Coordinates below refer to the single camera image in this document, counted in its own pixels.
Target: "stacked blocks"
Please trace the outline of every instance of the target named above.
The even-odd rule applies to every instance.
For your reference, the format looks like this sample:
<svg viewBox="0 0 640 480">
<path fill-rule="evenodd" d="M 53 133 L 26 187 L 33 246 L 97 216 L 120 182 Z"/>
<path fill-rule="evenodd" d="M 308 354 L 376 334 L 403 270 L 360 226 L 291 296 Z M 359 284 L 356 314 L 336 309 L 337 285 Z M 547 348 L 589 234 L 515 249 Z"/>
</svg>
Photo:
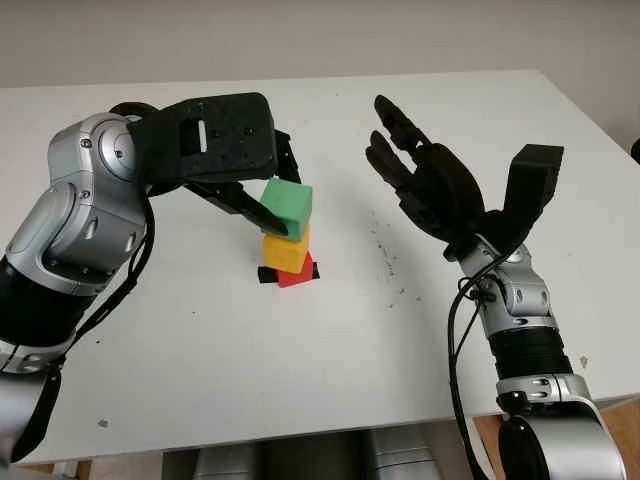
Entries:
<svg viewBox="0 0 640 480">
<path fill-rule="evenodd" d="M 260 203 L 287 226 L 287 236 L 264 236 L 264 261 L 277 270 L 281 287 L 311 280 L 313 259 L 309 254 L 312 188 L 272 178 Z"/>
</svg>

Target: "black cable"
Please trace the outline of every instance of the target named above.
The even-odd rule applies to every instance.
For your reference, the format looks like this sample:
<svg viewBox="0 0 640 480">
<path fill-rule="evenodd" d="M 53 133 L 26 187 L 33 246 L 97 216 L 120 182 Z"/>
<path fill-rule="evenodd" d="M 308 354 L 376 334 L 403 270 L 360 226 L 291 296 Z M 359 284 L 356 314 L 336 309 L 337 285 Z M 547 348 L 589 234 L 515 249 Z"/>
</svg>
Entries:
<svg viewBox="0 0 640 480">
<path fill-rule="evenodd" d="M 124 102 L 116 105 L 111 110 L 111 113 L 116 113 L 122 116 L 130 116 L 134 115 L 137 117 L 144 118 L 150 114 L 153 114 L 158 111 L 157 108 L 152 105 L 141 103 L 141 102 Z M 127 277 L 124 281 L 118 286 L 114 292 L 109 295 L 102 305 L 100 305 L 90 316 L 89 318 L 82 324 L 78 331 L 76 332 L 76 337 L 73 340 L 73 343 L 67 348 L 65 353 L 61 357 L 61 361 L 64 362 L 64 358 L 66 354 L 71 350 L 71 348 L 80 341 L 82 337 L 84 337 L 88 332 L 93 330 L 95 327 L 100 325 L 102 321 L 104 321 L 107 316 L 115 310 L 115 308 L 120 305 L 122 300 L 131 293 L 138 282 L 138 277 L 144 270 L 144 267 L 147 265 L 149 261 L 149 257 L 151 256 L 151 251 L 153 250 L 153 243 L 155 240 L 156 233 L 156 223 L 155 216 L 153 214 L 153 208 L 151 207 L 151 202 L 149 202 L 149 194 L 151 192 L 147 192 L 146 187 L 144 185 L 138 186 L 138 193 L 140 196 L 140 201 L 142 202 L 142 209 L 144 212 L 144 219 L 146 223 L 146 232 L 144 237 L 142 238 L 140 244 L 131 255 L 129 259 L 129 266 L 127 267 Z"/>
<path fill-rule="evenodd" d="M 458 342 L 458 346 L 456 347 L 456 353 L 453 354 L 454 361 L 456 363 L 458 362 L 458 355 L 460 355 L 460 350 L 462 350 L 462 345 L 464 345 L 464 341 L 467 339 L 467 335 L 469 335 L 469 332 L 471 331 L 471 327 L 473 327 L 473 324 L 475 323 L 476 318 L 478 318 L 478 314 L 480 313 L 480 309 L 482 308 L 482 306 L 483 306 L 482 300 L 478 300 L 478 303 L 476 304 L 476 310 L 473 312 L 473 315 L 471 315 L 471 319 L 467 324 L 467 328 L 462 334 L 462 338 Z"/>
<path fill-rule="evenodd" d="M 471 446 L 471 439 L 469 438 L 469 430 L 464 418 L 464 409 L 462 407 L 462 400 L 460 399 L 460 388 L 458 386 L 458 374 L 456 369 L 457 357 L 456 357 L 456 345 L 455 345 L 455 322 L 456 313 L 460 307 L 460 303 L 466 298 L 467 293 L 473 288 L 474 285 L 486 275 L 489 271 L 493 270 L 497 265 L 504 262 L 511 253 L 502 255 L 491 263 L 480 269 L 474 274 L 462 287 L 458 290 L 457 295 L 451 303 L 449 309 L 449 317 L 447 319 L 447 353 L 449 358 L 449 386 L 451 388 L 451 403 L 453 404 L 453 413 L 455 414 L 456 424 L 462 436 L 462 442 L 464 443 L 464 449 L 467 454 L 467 461 L 469 462 L 469 468 L 473 474 L 473 478 L 476 480 L 487 480 L 482 468 L 478 464 L 473 448 Z"/>
<path fill-rule="evenodd" d="M 69 348 L 65 352 L 65 355 L 76 343 L 78 343 L 78 341 L 83 336 L 100 325 L 100 323 L 122 302 L 122 300 L 124 300 L 124 298 L 131 292 L 131 290 L 133 290 L 133 288 L 137 284 L 138 277 L 149 261 L 149 257 L 151 256 L 151 251 L 153 250 L 153 243 L 155 240 L 155 216 L 153 214 L 153 208 L 151 207 L 151 202 L 149 202 L 149 198 L 147 197 L 145 188 L 140 186 L 139 193 L 144 210 L 146 233 L 142 241 L 140 242 L 140 245 L 129 260 L 127 277 L 120 284 L 120 286 L 118 286 L 118 288 L 109 296 L 109 298 L 107 298 L 102 303 L 102 305 L 100 305 L 96 309 L 96 311 L 93 312 L 93 314 L 91 314 L 91 316 L 82 324 L 82 326 L 78 328 L 76 337 L 73 340 L 71 346 L 69 346 Z M 139 251 L 141 252 L 140 259 L 136 262 L 136 257 Z"/>
</svg>

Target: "robotic arm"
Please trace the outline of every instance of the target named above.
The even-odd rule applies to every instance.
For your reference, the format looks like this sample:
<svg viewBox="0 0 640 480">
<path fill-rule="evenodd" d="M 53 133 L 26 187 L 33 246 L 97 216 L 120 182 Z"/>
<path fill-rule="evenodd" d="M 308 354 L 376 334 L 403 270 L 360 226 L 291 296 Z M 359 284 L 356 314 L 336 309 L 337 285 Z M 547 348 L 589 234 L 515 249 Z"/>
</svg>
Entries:
<svg viewBox="0 0 640 480">
<path fill-rule="evenodd" d="M 369 163 L 400 198 L 400 208 L 428 235 L 445 241 L 445 257 L 465 274 L 448 321 L 451 396 L 474 478 L 475 459 L 460 399 L 455 314 L 466 297 L 476 305 L 496 359 L 500 407 L 509 415 L 500 435 L 507 478 L 624 479 L 620 454 L 584 379 L 563 352 L 549 290 L 524 246 L 555 190 L 563 148 L 526 145 L 511 163 L 504 208 L 486 212 L 473 176 L 445 146 L 431 143 L 398 107 L 378 96 L 375 109 L 394 145 L 416 164 L 411 172 L 379 133 Z"/>
<path fill-rule="evenodd" d="M 44 438 L 68 350 L 133 289 L 153 246 L 149 197 L 184 186 L 262 229 L 286 226 L 239 180 L 300 182 L 288 135 L 258 93 L 163 110 L 120 104 L 54 136 L 50 186 L 0 261 L 0 463 Z M 113 294 L 84 312 L 130 260 Z"/>
</svg>

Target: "white table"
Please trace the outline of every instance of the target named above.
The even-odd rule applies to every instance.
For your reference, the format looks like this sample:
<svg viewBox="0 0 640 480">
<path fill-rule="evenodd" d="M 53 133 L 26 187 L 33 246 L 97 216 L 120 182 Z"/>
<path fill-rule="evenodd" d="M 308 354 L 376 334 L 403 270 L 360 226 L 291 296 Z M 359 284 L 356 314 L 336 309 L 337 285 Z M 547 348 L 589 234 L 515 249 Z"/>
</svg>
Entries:
<svg viewBox="0 0 640 480">
<path fill-rule="evenodd" d="M 255 227 L 186 191 L 154 199 L 157 244 L 142 283 L 71 354 L 48 436 L 29 460 L 451 416 L 445 318 L 460 272 L 364 159 L 377 93 L 458 154 L 491 207 L 525 143 L 566 147 L 556 196 L 527 244 L 593 396 L 640 391 L 640 167 L 536 72 L 0 90 L 0 238 L 46 188 L 47 144 L 61 128 L 124 100 L 165 106 L 252 90 L 292 134 L 314 187 L 322 278 L 258 285 Z M 495 381 L 475 328 L 461 366 L 468 414 L 497 410 Z"/>
</svg>

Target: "yellow cube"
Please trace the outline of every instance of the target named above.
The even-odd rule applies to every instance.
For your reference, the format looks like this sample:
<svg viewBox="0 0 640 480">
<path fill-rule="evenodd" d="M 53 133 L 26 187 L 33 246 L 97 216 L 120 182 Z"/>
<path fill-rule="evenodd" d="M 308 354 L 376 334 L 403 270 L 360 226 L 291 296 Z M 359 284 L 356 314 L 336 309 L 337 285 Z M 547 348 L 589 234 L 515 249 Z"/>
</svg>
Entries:
<svg viewBox="0 0 640 480">
<path fill-rule="evenodd" d="M 307 225 L 302 240 L 292 242 L 273 235 L 264 236 L 264 264 L 289 273 L 300 273 L 309 251 L 311 227 Z"/>
</svg>

